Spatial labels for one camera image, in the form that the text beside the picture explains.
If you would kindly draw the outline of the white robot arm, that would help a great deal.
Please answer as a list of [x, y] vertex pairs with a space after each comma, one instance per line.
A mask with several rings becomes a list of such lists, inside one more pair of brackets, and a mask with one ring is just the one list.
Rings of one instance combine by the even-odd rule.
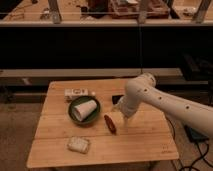
[[144, 102], [213, 138], [213, 107], [158, 90], [156, 79], [152, 74], [143, 73], [128, 80], [124, 90], [124, 95], [119, 99], [117, 106], [126, 118], [133, 116]]

